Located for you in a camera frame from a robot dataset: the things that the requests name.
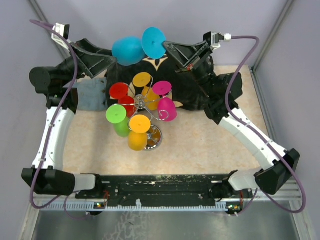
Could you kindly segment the red plastic wine glass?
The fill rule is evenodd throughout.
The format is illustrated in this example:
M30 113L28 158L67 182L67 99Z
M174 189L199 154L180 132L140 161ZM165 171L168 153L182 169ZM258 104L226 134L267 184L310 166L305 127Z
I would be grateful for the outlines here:
M136 110L134 105L135 100L128 95L129 86L124 82L113 84L109 90L109 95L112 99L117 100L117 103L122 105L126 110L126 116L131 118Z

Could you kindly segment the blue plastic wine glass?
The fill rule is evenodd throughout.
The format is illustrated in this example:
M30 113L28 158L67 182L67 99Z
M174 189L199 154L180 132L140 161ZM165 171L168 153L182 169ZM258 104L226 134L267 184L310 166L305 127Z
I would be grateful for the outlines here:
M111 53L118 64L125 67L135 65L145 57L158 60L166 54L163 46L166 40L165 34L159 28L149 27L141 38L128 36L115 41Z

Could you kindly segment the magenta plastic wine glass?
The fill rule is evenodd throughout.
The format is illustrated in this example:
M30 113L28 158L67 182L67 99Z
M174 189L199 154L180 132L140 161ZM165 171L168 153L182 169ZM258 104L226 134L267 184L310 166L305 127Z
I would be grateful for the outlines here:
M158 101L158 116L159 119L165 122L171 122L177 117L177 110L174 102L165 96L172 90L172 85L168 81L159 81L153 87L152 90L155 94L162 96Z

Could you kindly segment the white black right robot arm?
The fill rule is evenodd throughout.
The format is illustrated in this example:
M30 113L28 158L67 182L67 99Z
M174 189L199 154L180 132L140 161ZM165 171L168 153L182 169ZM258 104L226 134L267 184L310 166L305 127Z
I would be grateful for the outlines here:
M259 188L267 195L275 195L296 175L301 155L296 149L288 150L264 134L236 102L233 86L241 77L240 70L246 59L242 60L231 78L221 81L205 68L207 57L220 47L219 42L186 45L165 41L162 45L167 55L177 63L178 73L192 73L205 92L208 98L204 108L206 116L229 131L259 163L258 168L233 171L223 185L224 194L235 198L241 190Z

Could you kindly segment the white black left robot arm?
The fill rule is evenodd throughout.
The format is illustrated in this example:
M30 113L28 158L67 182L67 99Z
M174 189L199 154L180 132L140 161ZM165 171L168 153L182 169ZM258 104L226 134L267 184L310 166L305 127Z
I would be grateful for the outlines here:
M73 79L84 76L95 78L111 67L116 58L108 49L93 45L86 38L72 42L75 57L69 57L57 66L34 67L29 80L37 94L46 97L46 122L38 153L30 168L24 168L22 179L38 195L69 196L86 191L97 199L104 186L94 173L73 174L63 171L63 155L68 130L78 108L78 91L67 92L65 87Z

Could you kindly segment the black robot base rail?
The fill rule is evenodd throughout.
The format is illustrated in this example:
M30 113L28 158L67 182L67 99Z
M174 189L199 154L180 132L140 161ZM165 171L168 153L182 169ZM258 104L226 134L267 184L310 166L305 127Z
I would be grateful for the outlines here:
M97 175L95 187L82 190L80 200L101 199L109 210L241 211L253 193L234 190L228 174Z

